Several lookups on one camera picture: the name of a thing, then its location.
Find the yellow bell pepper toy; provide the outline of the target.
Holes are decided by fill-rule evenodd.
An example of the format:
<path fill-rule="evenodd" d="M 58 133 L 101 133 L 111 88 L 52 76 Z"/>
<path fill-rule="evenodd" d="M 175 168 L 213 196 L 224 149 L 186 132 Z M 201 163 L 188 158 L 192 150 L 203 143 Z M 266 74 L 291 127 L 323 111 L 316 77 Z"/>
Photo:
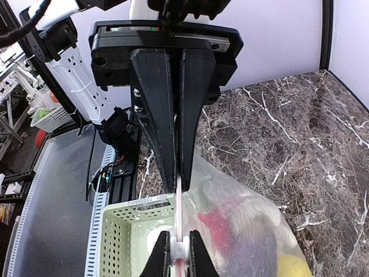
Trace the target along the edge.
<path fill-rule="evenodd" d="M 293 255 L 279 256 L 277 266 L 278 277 L 312 277 L 307 262 Z"/>

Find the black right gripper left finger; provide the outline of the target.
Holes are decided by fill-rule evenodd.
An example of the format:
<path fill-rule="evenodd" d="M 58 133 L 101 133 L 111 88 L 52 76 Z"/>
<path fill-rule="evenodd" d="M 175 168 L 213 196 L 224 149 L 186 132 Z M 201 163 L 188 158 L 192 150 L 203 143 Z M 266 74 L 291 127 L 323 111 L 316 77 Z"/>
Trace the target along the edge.
<path fill-rule="evenodd" d="M 139 277 L 169 277 L 170 275 L 170 232 L 162 231 L 153 247 Z"/>

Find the green plastic basket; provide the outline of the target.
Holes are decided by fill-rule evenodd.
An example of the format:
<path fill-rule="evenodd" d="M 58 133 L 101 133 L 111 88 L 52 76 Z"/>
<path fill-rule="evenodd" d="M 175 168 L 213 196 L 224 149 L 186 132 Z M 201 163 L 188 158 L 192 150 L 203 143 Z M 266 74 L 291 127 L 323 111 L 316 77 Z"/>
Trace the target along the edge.
<path fill-rule="evenodd" d="M 139 276 L 162 231 L 174 235 L 175 198 L 147 197 L 104 207 L 97 276 Z"/>

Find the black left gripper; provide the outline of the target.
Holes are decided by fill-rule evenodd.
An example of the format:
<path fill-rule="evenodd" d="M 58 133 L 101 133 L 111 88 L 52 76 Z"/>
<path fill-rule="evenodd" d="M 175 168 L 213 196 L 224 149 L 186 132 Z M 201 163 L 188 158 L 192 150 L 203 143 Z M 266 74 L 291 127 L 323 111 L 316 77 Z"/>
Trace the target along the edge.
<path fill-rule="evenodd" d="M 165 50 L 178 57 L 182 49 L 191 48 L 183 50 L 179 91 L 179 174 L 182 190 L 188 191 L 200 112 L 203 103 L 218 100 L 220 88 L 238 67 L 236 58 L 243 48 L 239 31 L 167 20 L 97 21 L 89 45 L 98 87 L 106 91 L 131 83 L 140 109 L 138 121 L 154 150 L 167 193 L 176 187 L 176 155 L 171 60 Z M 210 50 L 195 50 L 202 46 Z"/>

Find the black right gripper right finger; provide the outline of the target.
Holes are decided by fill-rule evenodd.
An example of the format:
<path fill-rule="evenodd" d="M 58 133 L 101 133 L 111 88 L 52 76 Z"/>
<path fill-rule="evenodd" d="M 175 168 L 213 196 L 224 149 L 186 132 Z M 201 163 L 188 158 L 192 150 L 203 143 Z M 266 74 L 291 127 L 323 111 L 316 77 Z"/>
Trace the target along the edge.
<path fill-rule="evenodd" d="M 199 231 L 190 231 L 189 239 L 190 256 L 187 276 L 219 277 Z"/>

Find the white background basket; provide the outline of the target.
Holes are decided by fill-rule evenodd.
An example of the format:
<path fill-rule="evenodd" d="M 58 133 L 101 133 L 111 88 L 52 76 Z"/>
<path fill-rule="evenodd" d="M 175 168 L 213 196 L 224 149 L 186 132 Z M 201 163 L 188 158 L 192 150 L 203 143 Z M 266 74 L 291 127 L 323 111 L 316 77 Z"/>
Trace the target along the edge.
<path fill-rule="evenodd" d="M 30 126 L 43 130 L 46 133 L 52 133 L 62 125 L 70 123 L 71 121 L 71 116 L 62 106 L 53 110 L 46 107 L 39 107 L 32 116 Z"/>

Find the white cauliflower toy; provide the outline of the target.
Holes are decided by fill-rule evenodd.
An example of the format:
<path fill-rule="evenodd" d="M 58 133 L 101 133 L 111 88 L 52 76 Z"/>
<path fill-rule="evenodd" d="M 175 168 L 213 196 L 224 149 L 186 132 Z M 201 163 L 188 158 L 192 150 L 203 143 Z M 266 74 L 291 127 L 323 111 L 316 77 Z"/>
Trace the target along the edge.
<path fill-rule="evenodd" d="M 281 213 L 270 200 L 253 196 L 244 198 L 240 204 L 232 208 L 229 219 L 233 230 L 240 233 L 256 219 L 266 222 L 267 226 L 277 227 L 281 224 Z"/>

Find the black left frame post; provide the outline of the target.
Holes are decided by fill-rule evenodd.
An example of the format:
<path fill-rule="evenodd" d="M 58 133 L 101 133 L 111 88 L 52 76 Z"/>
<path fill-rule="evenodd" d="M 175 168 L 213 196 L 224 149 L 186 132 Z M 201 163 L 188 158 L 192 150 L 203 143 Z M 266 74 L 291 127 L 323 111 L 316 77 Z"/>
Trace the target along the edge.
<path fill-rule="evenodd" d="M 333 38 L 333 19 L 334 19 L 334 0 L 322 1 L 322 36 L 321 54 L 319 61 L 320 70 L 328 70 L 332 50 Z"/>

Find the clear zip top bag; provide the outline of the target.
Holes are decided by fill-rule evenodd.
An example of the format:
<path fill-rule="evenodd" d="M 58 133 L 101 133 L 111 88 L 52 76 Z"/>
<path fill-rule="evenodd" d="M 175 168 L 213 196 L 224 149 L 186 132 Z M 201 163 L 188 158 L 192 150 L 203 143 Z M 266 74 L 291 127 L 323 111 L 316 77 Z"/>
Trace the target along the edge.
<path fill-rule="evenodd" d="M 180 276 L 311 276 L 275 203 L 200 156 L 176 195 L 174 234 Z"/>

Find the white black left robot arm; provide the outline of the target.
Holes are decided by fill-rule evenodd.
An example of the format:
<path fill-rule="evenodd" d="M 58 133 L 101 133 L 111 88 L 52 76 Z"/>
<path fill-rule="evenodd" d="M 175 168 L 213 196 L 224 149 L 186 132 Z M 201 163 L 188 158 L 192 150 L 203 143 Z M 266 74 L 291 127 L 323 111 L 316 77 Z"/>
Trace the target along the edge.
<path fill-rule="evenodd" d="M 228 1 L 131 1 L 128 20 L 98 21 L 88 42 L 91 63 L 77 47 L 72 15 L 108 11 L 118 1 L 38 1 L 20 14 L 21 26 L 1 35 L 6 47 L 25 39 L 33 55 L 67 85 L 100 138 L 119 154 L 132 143 L 128 116 L 108 96 L 129 87 L 131 105 L 159 163 L 168 192 L 190 188 L 194 142 L 203 106 L 215 103 L 237 69 L 243 41 L 214 20 Z"/>

